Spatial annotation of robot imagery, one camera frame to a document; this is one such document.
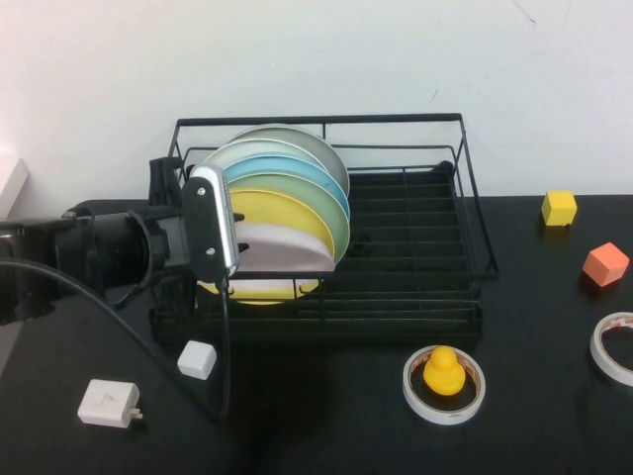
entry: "white wall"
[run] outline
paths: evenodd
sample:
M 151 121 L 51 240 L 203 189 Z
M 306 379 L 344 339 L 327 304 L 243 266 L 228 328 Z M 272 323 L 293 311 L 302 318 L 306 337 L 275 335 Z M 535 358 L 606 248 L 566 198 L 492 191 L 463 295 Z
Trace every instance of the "white wall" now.
M 632 14 L 625 0 L 0 0 L 0 148 L 31 172 L 15 211 L 145 196 L 177 118 L 240 115 L 462 112 L 483 194 L 630 193 Z

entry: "plate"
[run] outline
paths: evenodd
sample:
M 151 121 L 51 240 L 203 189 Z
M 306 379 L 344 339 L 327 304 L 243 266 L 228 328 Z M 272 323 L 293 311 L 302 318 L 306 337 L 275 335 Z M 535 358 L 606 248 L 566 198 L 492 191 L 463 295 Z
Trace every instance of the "plate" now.
M 287 143 L 293 143 L 301 147 L 303 150 L 312 154 L 323 164 L 330 175 L 338 182 L 343 189 L 345 196 L 349 195 L 349 175 L 347 168 L 340 159 L 338 153 L 331 147 L 329 143 L 321 137 L 294 126 L 285 124 L 266 124 L 257 126 L 248 131 L 238 134 L 234 141 L 243 139 L 275 139 Z
M 234 213 L 244 215 L 245 223 L 287 226 L 319 238 L 334 256 L 332 233 L 323 219 L 309 206 L 290 195 L 264 188 L 233 188 L 230 201 Z
M 325 222 L 334 238 L 334 262 L 349 245 L 349 220 L 340 203 L 324 188 L 300 176 L 282 172 L 262 172 L 228 182 L 229 188 L 266 188 L 281 191 L 309 206 Z
M 228 168 L 234 163 L 238 163 L 255 153 L 288 154 L 307 163 L 311 163 L 321 170 L 325 170 L 325 167 L 313 154 L 293 143 L 278 141 L 275 139 L 233 139 L 232 142 L 221 146 L 205 158 L 205 162 L 208 161 L 214 163 L 220 168 Z
M 334 270 L 334 261 L 327 246 L 317 237 L 294 228 L 264 223 L 237 223 L 235 232 L 239 242 L 250 248 L 240 256 L 241 271 L 327 272 Z M 315 279 L 297 279 L 297 292 L 292 279 L 238 280 L 229 282 L 231 297 L 244 299 L 284 299 L 302 297 L 318 286 Z M 218 294 L 214 284 L 200 282 L 205 289 Z M 252 305 L 271 305 L 274 301 L 246 301 Z
M 295 156 L 256 153 L 229 166 L 225 170 L 225 175 L 226 180 L 230 183 L 237 178 L 263 172 L 292 174 L 311 181 L 329 192 L 340 203 L 349 218 L 349 202 L 340 185 L 324 170 L 311 163 L 297 159 Z

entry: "yellow rubber duck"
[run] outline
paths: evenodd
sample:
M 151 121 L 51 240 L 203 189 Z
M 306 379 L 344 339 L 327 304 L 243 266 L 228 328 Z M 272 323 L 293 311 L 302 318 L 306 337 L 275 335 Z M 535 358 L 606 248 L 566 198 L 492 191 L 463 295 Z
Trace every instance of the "yellow rubber duck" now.
M 449 346 L 438 346 L 431 352 L 422 377 L 429 388 L 442 396 L 459 393 L 466 382 L 466 372 Z

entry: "dish rack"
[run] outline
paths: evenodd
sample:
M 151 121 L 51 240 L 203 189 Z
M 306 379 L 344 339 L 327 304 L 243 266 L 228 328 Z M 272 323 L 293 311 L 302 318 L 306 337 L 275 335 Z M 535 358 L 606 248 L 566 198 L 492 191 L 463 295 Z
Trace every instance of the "dish rack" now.
M 482 284 L 498 268 L 461 114 L 181 119 L 169 156 L 191 166 L 236 133 L 269 123 L 310 130 L 341 155 L 350 175 L 351 240 L 333 272 L 238 270 L 230 280 L 292 279 L 296 298 L 249 305 L 229 295 L 231 340 L 477 339 Z M 318 287 L 302 296 L 305 279 Z M 198 287 L 194 310 L 183 312 L 174 306 L 181 290 L 154 294 L 154 337 L 180 343 L 220 335 L 220 296 Z

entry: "masking tape roll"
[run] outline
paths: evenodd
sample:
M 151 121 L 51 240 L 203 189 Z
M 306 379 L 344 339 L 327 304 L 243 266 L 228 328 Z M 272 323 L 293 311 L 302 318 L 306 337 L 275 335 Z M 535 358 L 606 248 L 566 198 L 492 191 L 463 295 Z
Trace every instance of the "masking tape roll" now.
M 615 362 L 604 349 L 602 334 L 616 327 L 628 327 L 633 329 L 633 314 L 629 312 L 617 312 L 607 315 L 598 322 L 589 342 L 589 349 L 595 364 L 609 378 L 622 384 L 633 387 L 633 371 Z
M 403 392 L 405 393 L 405 399 L 408 404 L 421 418 L 434 424 L 440 424 L 441 426 L 455 426 L 470 419 L 481 407 L 484 397 L 486 396 L 486 379 L 484 378 L 482 368 L 479 367 L 479 364 L 477 364 L 472 357 L 464 351 L 451 348 L 455 351 L 457 362 L 461 364 L 464 370 L 473 378 L 473 382 L 475 383 L 475 399 L 473 399 L 468 406 L 456 411 L 441 411 L 428 406 L 419 399 L 413 391 L 411 374 L 413 374 L 413 371 L 415 371 L 418 366 L 430 359 L 431 352 L 437 346 L 437 344 L 427 346 L 414 353 L 411 358 L 408 359 L 403 372 Z

